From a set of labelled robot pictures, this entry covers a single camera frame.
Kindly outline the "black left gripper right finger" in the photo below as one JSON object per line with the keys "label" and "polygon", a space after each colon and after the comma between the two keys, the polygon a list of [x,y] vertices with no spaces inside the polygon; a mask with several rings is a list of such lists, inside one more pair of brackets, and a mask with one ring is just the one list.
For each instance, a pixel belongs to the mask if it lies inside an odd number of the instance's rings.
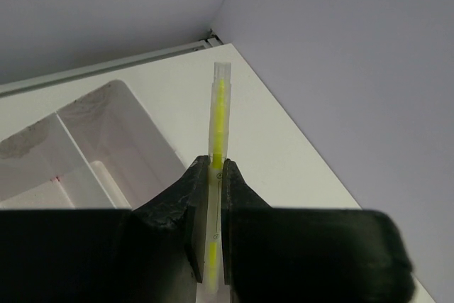
{"label": "black left gripper right finger", "polygon": [[381,211],[274,208],[223,166],[224,280],[232,302],[409,302],[413,266]]}

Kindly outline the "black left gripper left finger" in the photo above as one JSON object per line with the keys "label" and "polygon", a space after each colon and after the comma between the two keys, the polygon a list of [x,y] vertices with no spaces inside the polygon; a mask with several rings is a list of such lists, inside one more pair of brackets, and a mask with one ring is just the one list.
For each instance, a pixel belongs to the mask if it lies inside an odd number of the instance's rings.
{"label": "black left gripper left finger", "polygon": [[3,210],[2,302],[194,302],[207,156],[131,209]]}

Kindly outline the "yellow highlighter pen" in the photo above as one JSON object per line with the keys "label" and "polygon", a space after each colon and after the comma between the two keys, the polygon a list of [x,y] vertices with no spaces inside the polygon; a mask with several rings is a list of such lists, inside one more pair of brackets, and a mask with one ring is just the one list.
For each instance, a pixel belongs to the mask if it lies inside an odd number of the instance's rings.
{"label": "yellow highlighter pen", "polygon": [[203,288],[208,301],[217,296],[221,276],[221,188],[228,150],[231,63],[214,63],[209,121],[208,207]]}

